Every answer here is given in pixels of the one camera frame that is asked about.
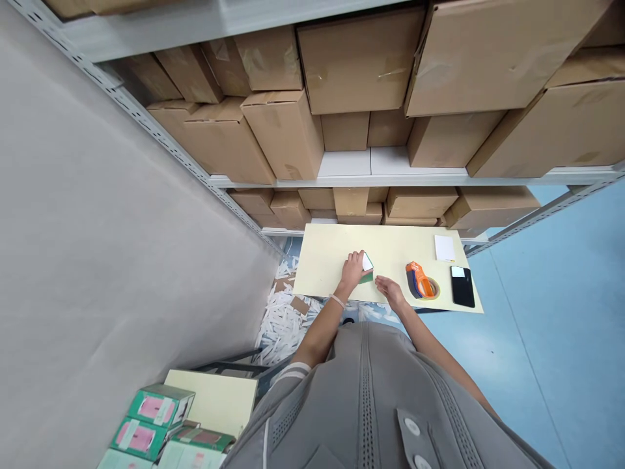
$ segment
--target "white shelf board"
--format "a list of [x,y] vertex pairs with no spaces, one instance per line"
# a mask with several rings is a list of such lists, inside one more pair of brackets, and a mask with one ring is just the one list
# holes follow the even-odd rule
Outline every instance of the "white shelf board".
[[[376,186],[527,186],[591,185],[615,175],[609,166],[561,167],[542,178],[471,178],[464,168],[410,167],[405,147],[371,148],[362,152],[326,152],[315,180],[278,180],[278,188]],[[211,176],[220,188],[267,187]]]
[[70,21],[61,30],[97,63],[400,1],[184,0],[125,15],[90,16]]
[[[336,218],[313,218],[311,223],[336,225],[338,222]],[[267,236],[295,236],[296,238],[304,236],[304,230],[288,230],[285,228],[263,228],[262,232]],[[460,241],[466,246],[481,246],[488,243],[488,236],[486,236],[486,233],[482,233],[475,238],[460,238]]]

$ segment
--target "sleeve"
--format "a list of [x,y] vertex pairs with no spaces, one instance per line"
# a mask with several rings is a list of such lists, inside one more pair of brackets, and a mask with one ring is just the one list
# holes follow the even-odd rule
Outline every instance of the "sleeve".
[[311,373],[306,363],[291,363],[276,377],[273,386],[260,400],[243,433],[232,447],[222,468],[254,468],[266,457],[267,422],[280,403]]

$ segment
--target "orange tape dispenser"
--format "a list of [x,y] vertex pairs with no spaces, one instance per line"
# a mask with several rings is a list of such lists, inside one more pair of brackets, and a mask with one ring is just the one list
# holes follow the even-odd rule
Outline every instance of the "orange tape dispenser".
[[423,272],[423,268],[416,262],[411,262],[406,266],[406,275],[410,292],[415,298],[433,300],[438,295],[430,279]]

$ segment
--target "black smartphone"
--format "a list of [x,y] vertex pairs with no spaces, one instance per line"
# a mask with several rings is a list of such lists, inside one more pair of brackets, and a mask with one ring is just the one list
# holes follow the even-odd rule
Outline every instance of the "black smartphone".
[[475,307],[471,271],[466,267],[451,266],[451,295],[455,304]]

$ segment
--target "woman's left hand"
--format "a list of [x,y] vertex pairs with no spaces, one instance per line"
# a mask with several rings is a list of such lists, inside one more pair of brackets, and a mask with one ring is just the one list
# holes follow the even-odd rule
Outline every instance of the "woman's left hand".
[[363,259],[365,257],[365,252],[360,251],[350,253],[347,257],[347,261],[343,264],[343,272],[340,277],[339,286],[344,286],[350,291],[354,290],[360,282],[360,279],[365,275],[373,272],[373,269],[363,271]]

